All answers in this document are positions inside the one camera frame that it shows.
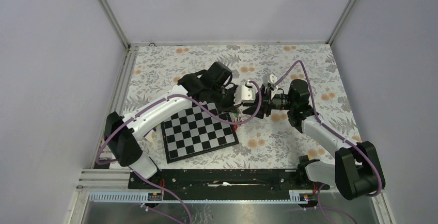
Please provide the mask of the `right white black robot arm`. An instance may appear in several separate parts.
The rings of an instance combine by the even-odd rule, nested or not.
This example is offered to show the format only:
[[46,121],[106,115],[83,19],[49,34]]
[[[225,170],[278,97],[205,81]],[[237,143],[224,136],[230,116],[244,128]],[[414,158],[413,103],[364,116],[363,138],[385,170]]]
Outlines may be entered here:
[[247,82],[237,88],[236,102],[246,108],[244,114],[260,119],[273,110],[285,110],[293,128],[317,141],[335,159],[328,164],[301,157],[296,175],[298,186],[304,189],[315,183],[335,186],[347,200],[376,196],[384,189],[386,182],[375,146],[369,141],[353,144],[324,123],[310,104],[313,96],[305,80],[293,80],[288,93],[276,91],[277,87],[270,82],[260,90]]

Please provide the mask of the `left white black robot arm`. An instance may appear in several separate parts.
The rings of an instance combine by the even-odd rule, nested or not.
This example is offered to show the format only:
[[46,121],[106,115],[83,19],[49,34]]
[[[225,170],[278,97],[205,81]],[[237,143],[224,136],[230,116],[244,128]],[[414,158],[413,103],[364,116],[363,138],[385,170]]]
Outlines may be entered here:
[[218,111],[236,111],[243,93],[238,86],[227,88],[231,78],[228,67],[214,62],[207,70],[186,74],[164,95],[139,110],[125,116],[109,114],[104,146],[110,148],[119,165],[139,174],[147,188],[155,188],[160,183],[158,168],[137,140],[168,117],[190,108],[193,102],[214,103]]

